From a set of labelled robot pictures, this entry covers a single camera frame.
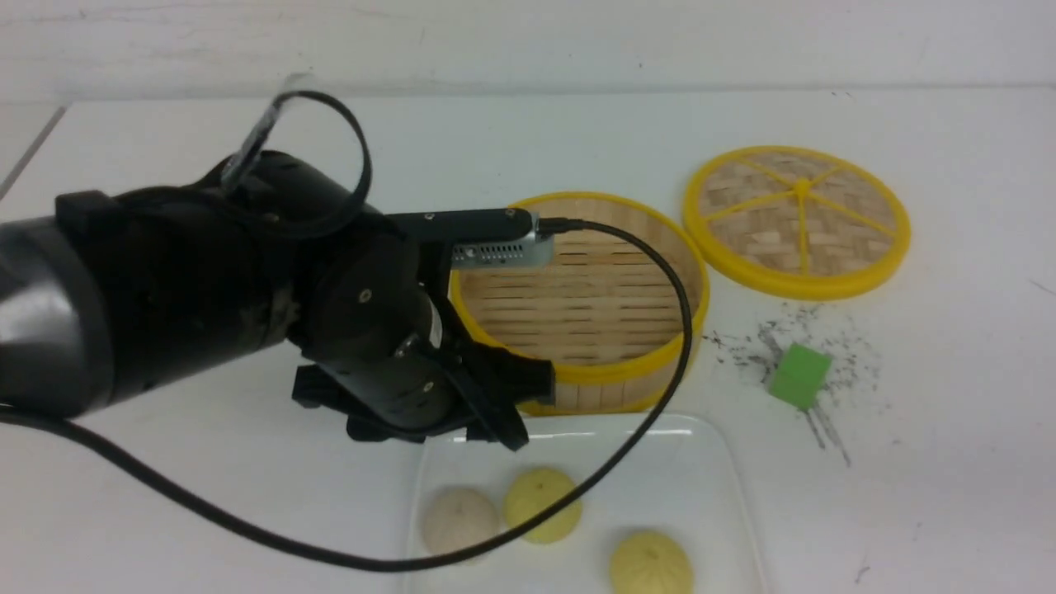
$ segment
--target yellow spoke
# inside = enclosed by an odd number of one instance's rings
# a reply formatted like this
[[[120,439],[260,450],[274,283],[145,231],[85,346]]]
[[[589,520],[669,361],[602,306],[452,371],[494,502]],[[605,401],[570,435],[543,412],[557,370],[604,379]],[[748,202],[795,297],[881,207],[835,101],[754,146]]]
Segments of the yellow spoke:
[[[785,177],[781,175],[780,173],[778,173],[777,171],[774,171],[773,169],[769,169],[767,167],[763,167],[763,166],[759,165],[758,163],[756,163],[754,161],[749,161],[747,159],[738,159],[737,163],[740,163],[741,165],[746,165],[748,167],[751,167],[752,169],[755,169],[756,171],[758,171],[760,173],[763,173],[765,175],[767,175],[771,180],[775,180],[777,182],[780,182],[780,183],[787,185],[788,187],[792,187],[792,185],[793,185],[793,182],[790,182],[789,180],[786,180]]]
[[[818,175],[818,177],[814,178],[813,180],[811,180],[810,181],[810,187],[814,187],[817,184],[821,184],[822,182],[824,182],[826,180],[826,178],[828,178],[829,175],[835,173],[836,171],[842,171],[843,169],[844,168],[841,167],[841,166],[838,166],[838,165],[835,166],[835,167],[833,167],[832,169],[829,169],[825,173],[822,173],[821,175]]]
[[[807,250],[807,205],[803,194],[796,198],[799,203],[799,274],[810,274],[810,253]]]
[[[817,196],[814,192],[808,192],[807,193],[807,198],[809,198],[809,199],[813,200],[814,202],[817,202],[818,204],[822,204],[822,205],[824,205],[824,206],[826,206],[828,208],[831,208],[832,210],[835,210],[836,212],[840,212],[842,215],[846,215],[847,217],[850,217],[851,219],[854,219],[855,221],[862,223],[863,225],[866,225],[868,227],[872,227],[872,228],[876,229],[878,231],[880,231],[880,233],[882,233],[882,234],[884,234],[884,235],[886,235],[888,237],[894,237],[894,231],[893,230],[885,227],[884,225],[881,225],[880,223],[878,223],[876,221],[873,221],[872,219],[870,219],[868,217],[863,217],[862,215],[859,215],[857,212],[851,210],[850,208],[847,208],[846,206],[841,206],[841,205],[836,204],[835,202],[832,202],[829,199],[822,198],[822,197]]]
[[[725,217],[727,215],[733,215],[734,212],[739,212],[741,210],[744,210],[744,209],[748,209],[748,208],[752,208],[754,206],[761,206],[763,204],[767,204],[768,202],[774,202],[775,200],[780,200],[782,198],[788,198],[788,197],[792,196],[792,193],[793,192],[791,190],[789,190],[789,191],[779,191],[777,193],[768,193],[767,196],[760,196],[758,198],[753,198],[752,200],[746,200],[744,202],[741,202],[740,204],[734,204],[733,206],[731,206],[729,208],[723,208],[722,210],[719,210],[718,212],[712,212],[711,215],[704,217],[703,220],[704,220],[705,223],[708,221],[714,221],[715,219],[719,219],[719,218]]]

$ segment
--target white wall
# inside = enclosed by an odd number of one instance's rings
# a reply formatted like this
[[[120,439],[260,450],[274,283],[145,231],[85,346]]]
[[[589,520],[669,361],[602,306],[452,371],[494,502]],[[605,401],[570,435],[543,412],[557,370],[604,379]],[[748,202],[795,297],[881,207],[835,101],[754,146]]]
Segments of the white wall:
[[[0,0],[0,101],[1056,81],[1054,0]]]

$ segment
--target yellow bun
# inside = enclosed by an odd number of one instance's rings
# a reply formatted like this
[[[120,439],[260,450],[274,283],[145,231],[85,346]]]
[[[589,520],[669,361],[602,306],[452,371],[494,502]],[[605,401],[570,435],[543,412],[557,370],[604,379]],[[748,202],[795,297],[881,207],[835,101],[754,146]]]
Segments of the yellow bun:
[[[656,531],[640,532],[612,553],[608,575],[616,594],[691,594],[693,565],[677,542]]]
[[[576,488],[576,483],[567,475],[553,468],[535,468],[513,481],[503,515],[510,527],[518,526]],[[576,530],[583,515],[583,502],[577,501],[543,522],[542,525],[524,536],[528,542],[549,544],[557,542]]]

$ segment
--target yellow plastic rim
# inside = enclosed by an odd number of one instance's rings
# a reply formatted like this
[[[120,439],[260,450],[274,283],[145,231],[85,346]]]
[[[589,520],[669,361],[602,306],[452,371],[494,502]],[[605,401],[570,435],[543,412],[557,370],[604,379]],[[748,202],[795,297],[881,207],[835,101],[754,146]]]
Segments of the yellow plastic rim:
[[[704,182],[719,167],[730,162],[743,161],[747,156],[765,152],[787,152],[831,164],[832,170],[814,180],[810,180],[810,186],[838,170],[847,170],[861,177],[884,198],[894,217],[895,228],[892,229],[892,243],[887,254],[861,271],[831,277],[811,277],[784,273],[756,264],[744,259],[741,255],[718,240],[708,228],[706,221],[701,216],[699,209],[699,197],[701,196]],[[795,189],[795,184],[782,179],[780,173],[769,170],[761,165],[753,164],[753,167],[762,170],[774,180],[785,183],[789,186],[790,191]],[[806,199],[817,200],[818,197],[807,192]],[[800,218],[804,217],[803,201],[799,202],[799,216]],[[899,202],[899,199],[894,197],[894,192],[874,175],[853,163],[805,148],[758,146],[720,154],[697,171],[693,180],[690,181],[690,186],[685,190],[682,217],[685,221],[685,226],[690,230],[690,235],[693,236],[697,246],[703,253],[704,260],[714,266],[715,270],[750,289],[790,299],[828,301],[832,299],[846,299],[872,291],[891,278],[894,272],[899,270],[899,264],[902,263],[902,259],[909,249],[909,216],[906,214],[902,203]],[[879,223],[873,221],[868,221],[867,224],[879,225]],[[806,243],[806,228],[800,225],[800,245],[804,245]],[[800,258],[803,257],[803,247],[800,247]]]
[[[700,253],[700,249],[694,243],[693,238],[690,237],[681,227],[679,227],[674,221],[665,217],[660,211],[650,208],[644,204],[635,202],[633,200],[627,200],[618,196],[600,193],[600,192],[588,192],[588,191],[565,191],[548,193],[544,196],[538,196],[535,198],[529,198],[521,202],[511,204],[513,208],[526,208],[531,209],[533,204],[539,204],[540,202],[546,202],[550,200],[569,200],[569,199],[590,199],[590,200],[605,200],[609,202],[615,202],[623,206],[628,206],[636,210],[642,210],[648,214],[650,217],[662,222],[667,228],[675,231],[682,241],[689,246],[690,252],[693,254],[693,259],[696,261],[697,266],[700,268],[701,275],[701,291],[700,291],[700,301],[697,303],[696,312],[693,314],[693,330],[697,335],[700,335],[704,327],[704,316],[708,313],[708,300],[711,293],[711,286],[708,282],[708,270],[704,266],[704,258]],[[451,303],[454,305],[455,311],[458,313],[458,317],[461,318],[463,323],[466,324],[466,329],[469,331],[470,336],[473,339],[484,342],[492,347],[502,347],[509,350],[512,353],[518,354],[524,357],[532,357],[531,355],[517,351],[503,345],[496,340],[493,336],[488,334],[488,332],[480,327],[480,324],[473,318],[466,308],[466,303],[463,300],[461,294],[461,282],[458,272],[451,273]],[[675,357],[678,356],[679,350],[682,348],[682,335],[672,338],[667,344],[660,347],[659,349],[644,354],[640,357],[633,359],[627,359],[615,364],[604,364],[596,366],[578,366],[578,365],[565,365],[565,364],[554,364],[554,371],[557,372],[558,382],[565,384],[578,384],[578,385],[600,385],[600,384],[611,384],[617,382],[624,382],[633,377],[640,377],[643,375],[648,375],[654,371],[659,370],[663,366],[667,365]],[[660,397],[662,391],[658,392],[656,395],[648,398],[643,398],[641,401],[631,403],[625,407],[614,409],[611,412],[633,412],[644,410]],[[567,414],[567,411],[555,410],[553,407],[536,405],[534,403],[529,403],[521,407],[522,410],[530,414]]]

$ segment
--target robotic arm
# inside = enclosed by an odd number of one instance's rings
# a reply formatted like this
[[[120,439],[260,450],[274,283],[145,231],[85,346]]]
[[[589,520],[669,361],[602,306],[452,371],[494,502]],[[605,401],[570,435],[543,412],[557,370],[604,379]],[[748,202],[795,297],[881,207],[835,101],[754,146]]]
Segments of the robotic arm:
[[[221,170],[185,188],[64,194],[54,217],[0,225],[0,400],[75,416],[289,339],[316,363],[298,370],[294,400],[346,414],[354,440],[466,427],[527,443],[515,405],[552,403],[552,365],[472,340],[447,294],[452,267],[548,262],[536,217],[366,206],[289,239],[218,211],[206,197],[220,196]],[[268,151],[224,200],[298,224],[348,194]]]

